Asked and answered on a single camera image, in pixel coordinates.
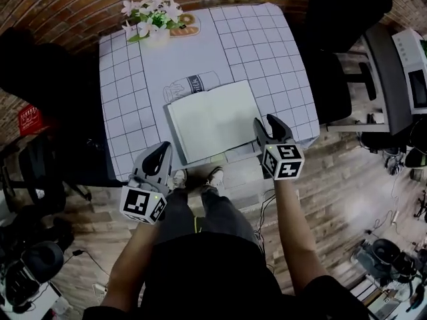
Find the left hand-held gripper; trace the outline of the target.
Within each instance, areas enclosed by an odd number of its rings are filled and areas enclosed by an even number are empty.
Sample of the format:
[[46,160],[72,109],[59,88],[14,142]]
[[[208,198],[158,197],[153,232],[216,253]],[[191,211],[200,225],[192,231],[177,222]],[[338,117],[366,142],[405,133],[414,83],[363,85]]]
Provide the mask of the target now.
[[119,211],[132,221],[156,224],[163,214],[170,192],[169,174],[173,147],[164,141],[145,149],[134,163],[127,185],[121,189]]

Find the grey notebook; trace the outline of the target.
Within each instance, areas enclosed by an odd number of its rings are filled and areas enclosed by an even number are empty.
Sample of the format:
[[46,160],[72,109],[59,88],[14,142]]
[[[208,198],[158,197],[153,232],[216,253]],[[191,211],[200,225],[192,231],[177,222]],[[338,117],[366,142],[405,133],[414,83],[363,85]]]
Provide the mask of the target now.
[[167,106],[187,164],[256,140],[262,117],[247,80],[182,97]]

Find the person's right forearm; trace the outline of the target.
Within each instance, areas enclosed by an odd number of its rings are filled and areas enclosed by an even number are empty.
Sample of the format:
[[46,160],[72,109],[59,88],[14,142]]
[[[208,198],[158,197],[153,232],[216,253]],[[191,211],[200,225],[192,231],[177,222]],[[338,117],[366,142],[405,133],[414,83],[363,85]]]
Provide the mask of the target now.
[[275,180],[278,229],[295,294],[314,279],[327,275],[316,253],[315,238],[301,209],[292,182]]

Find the person's left shoe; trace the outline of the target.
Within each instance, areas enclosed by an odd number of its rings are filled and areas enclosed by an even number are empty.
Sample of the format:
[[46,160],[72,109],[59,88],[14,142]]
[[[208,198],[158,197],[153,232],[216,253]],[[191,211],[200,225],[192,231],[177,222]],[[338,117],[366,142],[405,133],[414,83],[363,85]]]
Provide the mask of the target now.
[[173,176],[173,188],[174,189],[185,189],[187,181],[187,171],[185,169],[177,170]]

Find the person's shoe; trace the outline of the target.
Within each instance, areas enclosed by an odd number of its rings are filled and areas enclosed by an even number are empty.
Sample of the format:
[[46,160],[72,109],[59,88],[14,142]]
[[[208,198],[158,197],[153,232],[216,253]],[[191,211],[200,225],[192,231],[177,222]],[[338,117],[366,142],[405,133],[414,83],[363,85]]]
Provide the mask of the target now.
[[177,170],[173,176],[173,188],[174,189],[185,189],[187,181],[187,171],[185,169]]
[[224,170],[221,167],[216,167],[207,177],[206,185],[218,188],[223,184]]

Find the person's right shoe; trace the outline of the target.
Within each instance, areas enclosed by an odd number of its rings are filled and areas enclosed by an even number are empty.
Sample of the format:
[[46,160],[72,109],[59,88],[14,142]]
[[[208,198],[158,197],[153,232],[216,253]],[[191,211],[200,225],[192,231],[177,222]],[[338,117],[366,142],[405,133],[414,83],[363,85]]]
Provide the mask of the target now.
[[216,167],[207,177],[206,185],[218,188],[223,184],[224,170],[221,167]]

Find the person's dark trousers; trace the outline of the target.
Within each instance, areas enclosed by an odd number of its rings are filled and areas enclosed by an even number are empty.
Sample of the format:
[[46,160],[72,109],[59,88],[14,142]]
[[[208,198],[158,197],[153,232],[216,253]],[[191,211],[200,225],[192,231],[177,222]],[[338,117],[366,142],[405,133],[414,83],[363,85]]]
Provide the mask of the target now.
[[215,187],[206,185],[201,189],[201,200],[205,216],[196,221],[189,208],[185,189],[174,189],[167,196],[167,205],[160,222],[157,244],[196,233],[197,229],[241,237],[258,245],[253,227],[244,215],[234,207]]

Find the white grid tablecloth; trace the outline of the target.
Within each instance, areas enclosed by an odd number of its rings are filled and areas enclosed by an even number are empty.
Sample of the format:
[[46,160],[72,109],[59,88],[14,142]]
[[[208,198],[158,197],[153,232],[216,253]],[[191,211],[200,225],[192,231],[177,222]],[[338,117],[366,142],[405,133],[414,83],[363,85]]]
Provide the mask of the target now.
[[262,117],[274,115],[309,147],[320,134],[308,76],[289,25],[271,3],[183,14],[181,35],[148,46],[123,31],[99,42],[99,75],[113,177],[126,180],[136,157],[162,141],[174,169],[186,166],[167,106],[237,81],[250,84]]

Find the black side chair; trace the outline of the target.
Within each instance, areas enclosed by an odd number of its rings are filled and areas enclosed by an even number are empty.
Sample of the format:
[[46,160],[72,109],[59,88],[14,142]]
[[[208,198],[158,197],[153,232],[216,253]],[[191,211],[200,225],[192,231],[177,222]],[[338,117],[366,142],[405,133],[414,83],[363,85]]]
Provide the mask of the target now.
[[87,201],[90,192],[83,192],[76,184],[63,177],[55,160],[54,150],[46,135],[38,135],[20,152],[19,168],[31,200],[50,214],[64,210],[67,184]]

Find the grey desk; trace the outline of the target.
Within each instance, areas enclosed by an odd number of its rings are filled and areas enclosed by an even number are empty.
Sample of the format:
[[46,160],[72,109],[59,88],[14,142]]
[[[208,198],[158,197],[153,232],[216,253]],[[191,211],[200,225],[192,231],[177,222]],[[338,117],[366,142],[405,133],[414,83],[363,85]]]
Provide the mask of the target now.
[[387,28],[377,23],[362,36],[372,68],[373,80],[384,102],[384,121],[395,135],[413,122],[408,90],[398,51]]

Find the red box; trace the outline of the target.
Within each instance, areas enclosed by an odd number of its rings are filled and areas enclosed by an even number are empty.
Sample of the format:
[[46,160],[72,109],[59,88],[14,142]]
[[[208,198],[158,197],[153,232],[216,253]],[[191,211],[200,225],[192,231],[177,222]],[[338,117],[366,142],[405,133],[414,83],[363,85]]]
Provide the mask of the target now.
[[18,121],[20,136],[37,134],[44,128],[40,110],[31,104],[18,112]]

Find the white flowers in pot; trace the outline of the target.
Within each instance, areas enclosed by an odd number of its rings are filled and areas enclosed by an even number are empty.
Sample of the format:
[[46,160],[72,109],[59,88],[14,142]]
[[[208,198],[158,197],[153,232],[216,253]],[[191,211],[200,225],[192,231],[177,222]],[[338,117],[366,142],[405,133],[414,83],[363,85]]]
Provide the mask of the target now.
[[183,11],[174,0],[124,0],[122,28],[128,43],[145,41],[159,43],[170,36],[172,29],[182,29]]

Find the black green helmet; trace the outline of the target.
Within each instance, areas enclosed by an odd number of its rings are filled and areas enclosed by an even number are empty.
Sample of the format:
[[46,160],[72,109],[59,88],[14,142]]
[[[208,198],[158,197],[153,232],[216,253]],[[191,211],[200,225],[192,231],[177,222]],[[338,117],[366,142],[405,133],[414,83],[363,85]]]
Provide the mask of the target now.
[[405,166],[411,169],[427,167],[427,155],[414,147],[406,155]]

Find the black round helmet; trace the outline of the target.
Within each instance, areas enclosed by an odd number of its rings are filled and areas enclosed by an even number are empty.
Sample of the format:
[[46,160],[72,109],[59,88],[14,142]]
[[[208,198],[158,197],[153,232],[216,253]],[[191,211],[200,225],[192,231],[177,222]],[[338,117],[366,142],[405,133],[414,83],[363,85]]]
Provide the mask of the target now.
[[40,284],[56,276],[64,264],[63,251],[52,241],[35,244],[22,254],[21,259]]

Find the white microwave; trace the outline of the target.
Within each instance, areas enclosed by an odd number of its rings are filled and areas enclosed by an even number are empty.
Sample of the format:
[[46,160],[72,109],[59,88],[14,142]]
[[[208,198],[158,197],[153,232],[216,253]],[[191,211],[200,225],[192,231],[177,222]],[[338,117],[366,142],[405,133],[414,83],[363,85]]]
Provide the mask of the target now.
[[427,40],[413,29],[392,36],[406,80],[411,114],[427,115]]

